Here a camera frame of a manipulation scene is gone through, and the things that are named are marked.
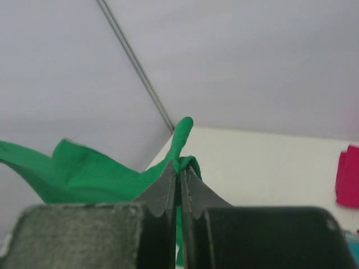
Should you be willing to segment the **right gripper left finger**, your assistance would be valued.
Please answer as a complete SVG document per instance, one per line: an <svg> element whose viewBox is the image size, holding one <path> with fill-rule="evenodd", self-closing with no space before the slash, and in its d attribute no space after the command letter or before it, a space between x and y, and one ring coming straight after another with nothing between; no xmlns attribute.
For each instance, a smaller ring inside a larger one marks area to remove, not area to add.
<svg viewBox="0 0 359 269"><path fill-rule="evenodd" d="M129 203L23 210L1 250L2 268L175 268L176 172Z"/></svg>

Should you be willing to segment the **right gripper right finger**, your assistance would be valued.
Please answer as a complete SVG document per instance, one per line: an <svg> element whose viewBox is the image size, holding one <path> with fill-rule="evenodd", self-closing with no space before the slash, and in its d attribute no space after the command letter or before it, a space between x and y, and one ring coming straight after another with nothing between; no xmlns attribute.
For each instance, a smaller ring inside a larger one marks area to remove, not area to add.
<svg viewBox="0 0 359 269"><path fill-rule="evenodd" d="M336 219L319 207L235 207L181 173L186 268L351 268Z"/></svg>

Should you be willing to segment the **green t shirt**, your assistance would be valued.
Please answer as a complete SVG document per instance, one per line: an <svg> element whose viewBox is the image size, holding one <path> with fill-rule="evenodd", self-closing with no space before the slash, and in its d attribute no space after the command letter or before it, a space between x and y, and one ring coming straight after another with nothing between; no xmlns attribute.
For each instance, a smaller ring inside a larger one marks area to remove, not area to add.
<svg viewBox="0 0 359 269"><path fill-rule="evenodd" d="M144 172L68 139L62 139L51 156L1 141L1 163L22 177L45 203L130 202L159 178L169 162L177 174L192 165L196 175L201 175L194 156L180 155L193 125L191 117L182 118L165 158Z"/></svg>

